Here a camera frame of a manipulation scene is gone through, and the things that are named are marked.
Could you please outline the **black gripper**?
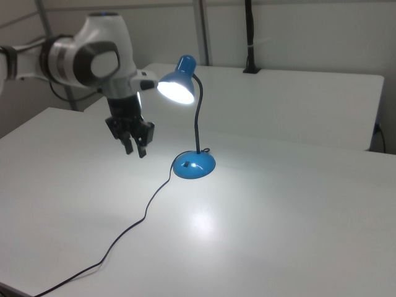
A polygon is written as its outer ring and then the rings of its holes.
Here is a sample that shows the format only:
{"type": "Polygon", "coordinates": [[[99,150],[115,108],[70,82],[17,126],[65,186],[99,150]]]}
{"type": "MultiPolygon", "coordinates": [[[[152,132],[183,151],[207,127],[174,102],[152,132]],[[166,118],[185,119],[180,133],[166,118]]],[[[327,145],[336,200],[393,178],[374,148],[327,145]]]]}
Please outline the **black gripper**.
{"type": "Polygon", "coordinates": [[[134,150],[130,137],[135,139],[138,154],[144,158],[146,147],[153,139],[154,123],[145,122],[142,117],[142,104],[138,94],[121,98],[107,98],[111,117],[106,120],[115,139],[125,147],[127,155],[134,150]]]}

